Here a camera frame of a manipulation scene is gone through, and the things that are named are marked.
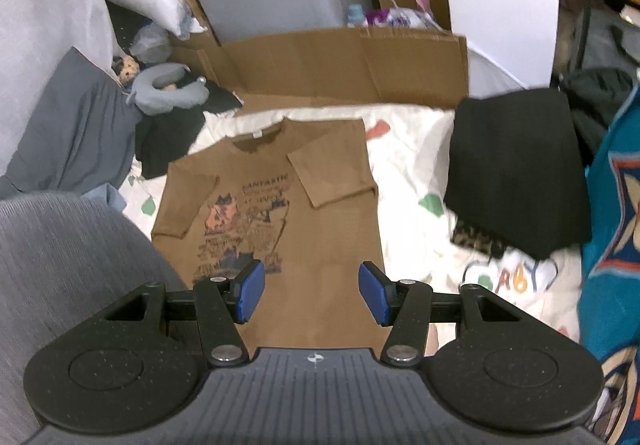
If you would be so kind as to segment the brown printed t-shirt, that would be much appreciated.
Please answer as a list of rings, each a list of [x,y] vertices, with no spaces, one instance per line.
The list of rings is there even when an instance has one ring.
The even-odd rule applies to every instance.
[[[171,162],[154,247],[188,285],[262,262],[266,287],[240,328],[250,350],[380,350],[358,289],[383,260],[378,187],[361,120],[285,119]]]

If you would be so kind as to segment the dark clothes pile right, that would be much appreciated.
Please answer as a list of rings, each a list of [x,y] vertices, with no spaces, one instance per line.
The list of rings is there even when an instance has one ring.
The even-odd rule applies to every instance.
[[[617,68],[587,68],[565,75],[560,90],[570,106],[582,166],[588,168],[618,109],[634,90],[634,79]]]

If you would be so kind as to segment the leopard print cloth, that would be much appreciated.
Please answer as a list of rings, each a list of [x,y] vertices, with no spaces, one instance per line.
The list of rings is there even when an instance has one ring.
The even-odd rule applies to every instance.
[[[454,225],[451,243],[495,259],[501,259],[506,249],[508,249],[508,244],[500,237],[461,219],[458,219],[456,225]]]

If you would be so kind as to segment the blue denim garment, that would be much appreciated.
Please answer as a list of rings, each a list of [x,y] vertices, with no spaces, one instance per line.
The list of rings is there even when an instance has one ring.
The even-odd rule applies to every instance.
[[[83,194],[82,197],[96,202],[97,204],[106,205],[118,212],[124,211],[127,202],[119,193],[119,190],[110,183],[104,183],[94,187],[91,191]]]

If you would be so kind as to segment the white patterned bed sheet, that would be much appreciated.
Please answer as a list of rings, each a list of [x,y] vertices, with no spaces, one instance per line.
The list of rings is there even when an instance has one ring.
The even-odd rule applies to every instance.
[[[255,134],[284,118],[361,119],[372,131],[368,153],[378,184],[378,224],[390,276],[423,280],[437,292],[478,283],[578,340],[582,283],[578,250],[556,251],[546,261],[508,250],[495,260],[452,243],[457,218],[444,205],[454,124],[450,110],[384,104],[273,109],[246,116],[207,114],[191,150],[198,152],[226,136]]]

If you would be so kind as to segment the folded black garment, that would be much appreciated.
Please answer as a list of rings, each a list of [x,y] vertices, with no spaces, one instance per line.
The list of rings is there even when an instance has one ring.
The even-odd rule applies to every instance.
[[[532,89],[462,100],[444,202],[536,260],[587,243],[589,197],[566,95]]]

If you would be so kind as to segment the black garment by pillow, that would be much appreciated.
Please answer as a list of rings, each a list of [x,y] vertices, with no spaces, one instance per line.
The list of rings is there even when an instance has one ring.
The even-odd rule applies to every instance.
[[[205,113],[222,115],[234,112],[242,103],[232,92],[207,81],[207,101],[189,108],[174,107],[169,113],[144,115],[137,124],[134,156],[141,164],[146,180],[167,173],[172,161],[189,153],[205,124]]]

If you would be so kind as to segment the teal patterned blanket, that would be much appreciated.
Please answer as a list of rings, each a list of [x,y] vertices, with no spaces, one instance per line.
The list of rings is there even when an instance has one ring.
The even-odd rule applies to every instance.
[[[586,173],[591,209],[582,246],[580,343],[600,361],[604,389],[591,431],[639,442],[639,91],[614,117]]]

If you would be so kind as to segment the grey neck pillow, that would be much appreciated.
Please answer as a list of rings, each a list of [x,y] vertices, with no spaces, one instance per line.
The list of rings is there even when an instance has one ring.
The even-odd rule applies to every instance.
[[[196,77],[184,86],[178,86],[182,78],[191,76],[190,68],[180,63],[165,63],[143,69],[134,78],[128,102],[148,116],[167,114],[174,108],[201,106],[209,97],[204,78]]]

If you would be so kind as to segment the grey pleated cloth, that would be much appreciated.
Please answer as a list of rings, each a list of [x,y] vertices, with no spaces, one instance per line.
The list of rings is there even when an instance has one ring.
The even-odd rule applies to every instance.
[[[104,70],[71,48],[58,63],[6,173],[1,197],[86,194],[124,183],[134,158],[139,109]]]

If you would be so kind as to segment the small plush toy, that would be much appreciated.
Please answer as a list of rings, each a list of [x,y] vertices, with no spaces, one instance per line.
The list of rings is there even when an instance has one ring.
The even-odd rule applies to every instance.
[[[119,83],[127,87],[139,75],[140,65],[133,56],[125,55],[113,58],[112,69]]]

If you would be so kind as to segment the grey plastic bag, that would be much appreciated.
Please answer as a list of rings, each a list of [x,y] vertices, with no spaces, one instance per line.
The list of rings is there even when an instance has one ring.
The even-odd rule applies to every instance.
[[[134,36],[129,53],[145,65],[167,62],[171,54],[168,31],[156,23],[143,26]]]

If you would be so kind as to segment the purple white snack bag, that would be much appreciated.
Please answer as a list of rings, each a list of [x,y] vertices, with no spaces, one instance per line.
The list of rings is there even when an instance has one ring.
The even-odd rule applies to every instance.
[[[414,9],[393,6],[386,10],[367,12],[364,17],[369,26],[443,31],[444,28],[437,23],[433,15],[431,0],[414,1],[416,2]]]

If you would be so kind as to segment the blue cap bottle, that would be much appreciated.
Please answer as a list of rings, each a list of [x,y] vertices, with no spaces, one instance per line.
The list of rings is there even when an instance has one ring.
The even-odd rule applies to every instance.
[[[353,3],[347,9],[348,27],[366,27],[368,24],[366,13],[360,3]]]

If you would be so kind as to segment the brown cardboard box wall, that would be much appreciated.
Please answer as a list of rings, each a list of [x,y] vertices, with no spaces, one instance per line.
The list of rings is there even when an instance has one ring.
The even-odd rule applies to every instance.
[[[344,27],[221,44],[207,29],[171,41],[171,58],[272,109],[414,104],[451,109],[469,93],[465,38],[433,29]]]

